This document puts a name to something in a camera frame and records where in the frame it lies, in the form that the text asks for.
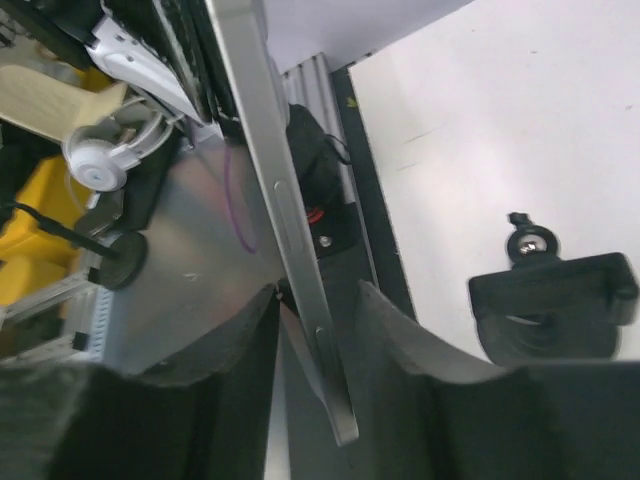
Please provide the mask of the yellow plastic bin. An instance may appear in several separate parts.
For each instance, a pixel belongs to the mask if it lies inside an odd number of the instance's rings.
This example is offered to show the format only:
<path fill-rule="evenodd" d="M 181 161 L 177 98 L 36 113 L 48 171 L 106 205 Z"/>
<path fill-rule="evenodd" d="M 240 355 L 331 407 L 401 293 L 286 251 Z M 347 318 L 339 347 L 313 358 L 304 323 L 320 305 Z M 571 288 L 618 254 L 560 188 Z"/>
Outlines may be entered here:
<path fill-rule="evenodd" d="M 78 87 L 20 65 L 1 68 L 1 200 L 14 200 L 71 228 L 89 189 L 70 177 L 61 142 L 114 112 L 127 87 L 92 71 Z M 1 303 L 62 279 L 77 255 L 21 210 L 1 207 Z"/>

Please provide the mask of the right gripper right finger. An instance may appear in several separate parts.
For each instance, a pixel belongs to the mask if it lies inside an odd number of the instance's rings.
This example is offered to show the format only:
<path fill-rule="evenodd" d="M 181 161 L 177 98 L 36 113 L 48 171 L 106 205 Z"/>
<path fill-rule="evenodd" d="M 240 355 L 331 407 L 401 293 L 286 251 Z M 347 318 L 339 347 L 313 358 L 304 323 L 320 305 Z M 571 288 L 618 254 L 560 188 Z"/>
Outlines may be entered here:
<path fill-rule="evenodd" d="M 296 479 L 635 479 L 639 367 L 501 369 L 441 341 L 373 285 L 325 284 L 359 438 L 294 418 Z"/>

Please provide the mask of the black smartphone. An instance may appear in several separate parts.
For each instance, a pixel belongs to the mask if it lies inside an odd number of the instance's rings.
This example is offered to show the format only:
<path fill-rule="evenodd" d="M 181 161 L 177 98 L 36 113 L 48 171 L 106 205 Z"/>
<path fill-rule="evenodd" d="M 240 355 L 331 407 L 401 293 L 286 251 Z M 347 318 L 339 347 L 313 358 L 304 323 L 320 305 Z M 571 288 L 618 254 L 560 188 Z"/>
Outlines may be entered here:
<path fill-rule="evenodd" d="M 206 10 L 317 372 L 320 398 L 337 444 L 347 445 L 358 438 L 358 424 L 286 138 L 288 104 L 266 47 L 259 4 L 209 1 Z"/>

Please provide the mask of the white headphones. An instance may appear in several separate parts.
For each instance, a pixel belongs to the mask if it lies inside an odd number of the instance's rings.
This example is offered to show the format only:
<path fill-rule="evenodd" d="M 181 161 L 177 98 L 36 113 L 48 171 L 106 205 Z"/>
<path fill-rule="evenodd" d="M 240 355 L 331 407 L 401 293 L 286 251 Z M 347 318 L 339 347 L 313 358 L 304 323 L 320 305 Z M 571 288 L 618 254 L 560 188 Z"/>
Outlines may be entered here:
<path fill-rule="evenodd" d="M 71 176 L 97 192 L 122 188 L 127 172 L 171 137 L 176 119 L 134 97 L 92 125 L 80 126 L 62 141 Z"/>

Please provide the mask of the black round microphone base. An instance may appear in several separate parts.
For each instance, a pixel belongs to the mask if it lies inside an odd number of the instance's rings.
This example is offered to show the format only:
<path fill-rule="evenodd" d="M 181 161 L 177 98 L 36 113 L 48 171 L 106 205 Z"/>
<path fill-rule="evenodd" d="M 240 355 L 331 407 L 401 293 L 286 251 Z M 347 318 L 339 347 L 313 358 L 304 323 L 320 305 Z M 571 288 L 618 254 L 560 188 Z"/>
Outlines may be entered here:
<path fill-rule="evenodd" d="M 16 201 L 1 203 L 1 210 L 4 213 L 13 212 L 15 209 L 35 219 L 40 230 L 99 255 L 102 258 L 99 267 L 92 268 L 88 275 L 92 283 L 110 291 L 118 291 L 129 286 L 142 271 L 148 254 L 148 242 L 146 237 L 138 231 L 125 232 L 109 246 L 105 246 L 63 226 L 26 204 Z"/>

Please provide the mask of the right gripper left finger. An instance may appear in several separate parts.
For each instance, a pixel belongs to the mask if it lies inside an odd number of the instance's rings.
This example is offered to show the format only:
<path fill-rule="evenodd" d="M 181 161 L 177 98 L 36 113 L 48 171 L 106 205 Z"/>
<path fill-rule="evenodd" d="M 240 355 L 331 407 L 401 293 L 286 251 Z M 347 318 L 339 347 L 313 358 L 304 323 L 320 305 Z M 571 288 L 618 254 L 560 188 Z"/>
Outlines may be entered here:
<path fill-rule="evenodd" d="M 262 288 L 164 367 L 93 362 L 1 371 L 5 479 L 260 479 L 280 303 Z"/>

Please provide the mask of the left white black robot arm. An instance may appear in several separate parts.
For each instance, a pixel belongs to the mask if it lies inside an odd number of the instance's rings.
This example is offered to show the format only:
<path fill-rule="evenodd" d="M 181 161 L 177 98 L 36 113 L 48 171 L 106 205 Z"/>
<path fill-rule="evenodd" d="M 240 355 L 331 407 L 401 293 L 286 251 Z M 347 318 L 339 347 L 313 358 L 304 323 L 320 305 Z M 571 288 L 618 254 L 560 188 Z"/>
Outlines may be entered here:
<path fill-rule="evenodd" d="M 165 110 L 217 124 L 243 139 L 240 117 L 214 28 L 203 1 L 103 1 L 104 17 L 88 52 L 107 75 L 143 91 Z M 352 247 L 355 208 L 345 195 L 349 166 L 341 139 L 320 115 L 324 101 L 290 102 L 286 80 L 272 74 L 286 136 L 318 257 Z"/>

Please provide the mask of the black round phone stand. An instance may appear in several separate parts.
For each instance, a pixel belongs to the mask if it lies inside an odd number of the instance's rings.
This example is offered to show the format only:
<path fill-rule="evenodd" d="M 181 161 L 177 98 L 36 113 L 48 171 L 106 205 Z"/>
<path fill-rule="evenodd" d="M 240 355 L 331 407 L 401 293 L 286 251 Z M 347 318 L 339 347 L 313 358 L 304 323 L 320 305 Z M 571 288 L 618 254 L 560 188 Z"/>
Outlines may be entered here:
<path fill-rule="evenodd" d="M 526 213 L 508 216 L 510 267 L 468 281 L 487 357 L 501 366 L 541 360 L 609 360 L 634 322 L 639 284 L 619 252 L 563 260 L 560 243 Z"/>

